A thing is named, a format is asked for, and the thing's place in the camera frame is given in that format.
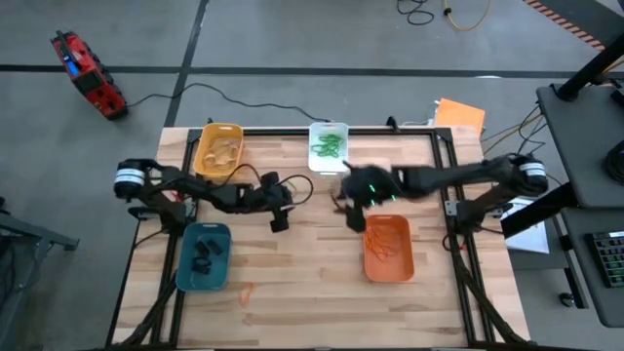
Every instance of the yellow cable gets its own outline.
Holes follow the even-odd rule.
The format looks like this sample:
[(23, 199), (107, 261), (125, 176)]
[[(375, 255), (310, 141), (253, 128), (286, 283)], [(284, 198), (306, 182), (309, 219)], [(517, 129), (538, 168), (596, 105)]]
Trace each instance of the yellow cable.
[[(449, 2), (448, 0), (442, 0), (442, 6), (443, 6), (443, 10), (446, 11), (447, 9), (450, 10), (449, 7)], [(486, 11), (484, 12), (484, 15), (481, 17), (481, 19), (479, 19), (479, 21), (473, 25), (473, 26), (469, 26), (469, 27), (462, 27), (459, 26), (450, 16), (450, 12), (448, 12), (445, 17), (448, 19), (448, 22), (450, 23), (450, 25), (452, 25), (455, 29), (457, 30), (461, 30), (461, 31), (469, 31), (469, 30), (473, 30), (476, 29), (479, 25), (481, 25), (481, 23), (486, 19), (486, 17), (489, 14), (489, 8), (491, 7), (491, 0), (487, 0), (487, 7), (486, 7)]]
[(506, 139), (507, 137), (512, 136), (515, 132), (519, 131), (520, 128), (524, 128), (526, 126), (528, 126), (529, 124), (531, 124), (531, 122), (533, 122), (534, 120), (536, 120), (537, 118), (541, 117), (542, 114), (538, 114), (536, 116), (531, 117), (530, 119), (527, 119), (526, 122), (520, 126), (518, 126), (518, 128), (511, 130), (508, 134), (502, 136), (499, 140), (497, 140), (494, 144), (492, 144), (485, 152), (484, 155), (487, 154), (490, 150), (492, 150), (494, 148), (494, 146), (498, 145), (502, 140)]

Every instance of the orange paper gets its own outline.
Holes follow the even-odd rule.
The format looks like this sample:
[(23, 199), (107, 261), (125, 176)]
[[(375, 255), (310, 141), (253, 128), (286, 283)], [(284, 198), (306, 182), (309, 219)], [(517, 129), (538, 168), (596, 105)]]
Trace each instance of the orange paper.
[(485, 120), (484, 110), (446, 98), (440, 100), (436, 114), (436, 126), (473, 126), (478, 134), (483, 130)]

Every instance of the table leg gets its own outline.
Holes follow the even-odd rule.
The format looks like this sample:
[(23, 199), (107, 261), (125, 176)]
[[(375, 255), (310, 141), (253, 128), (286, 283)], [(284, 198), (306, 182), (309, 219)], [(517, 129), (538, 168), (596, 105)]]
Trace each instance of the table leg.
[(76, 248), (78, 248), (78, 243), (80, 242), (78, 239), (72, 239), (44, 227), (26, 223), (25, 221), (14, 218), (8, 214), (0, 214), (0, 229), (8, 230), (16, 234), (46, 239), (53, 244), (64, 246), (66, 251), (76, 250)]

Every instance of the green object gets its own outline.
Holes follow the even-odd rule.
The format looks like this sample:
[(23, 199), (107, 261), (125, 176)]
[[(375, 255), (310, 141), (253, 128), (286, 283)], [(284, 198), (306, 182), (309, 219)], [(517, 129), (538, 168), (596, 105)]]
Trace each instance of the green object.
[(340, 150), (340, 145), (344, 142), (342, 136), (327, 134), (319, 136), (319, 141), (321, 143), (310, 146), (312, 152), (315, 152), (319, 157), (339, 157), (338, 150)]

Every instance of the keyboard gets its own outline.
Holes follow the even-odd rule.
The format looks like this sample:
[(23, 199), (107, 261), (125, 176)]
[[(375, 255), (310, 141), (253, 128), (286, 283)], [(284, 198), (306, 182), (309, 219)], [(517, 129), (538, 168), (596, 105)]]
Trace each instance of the keyboard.
[(624, 232), (587, 234), (607, 288), (624, 288)]

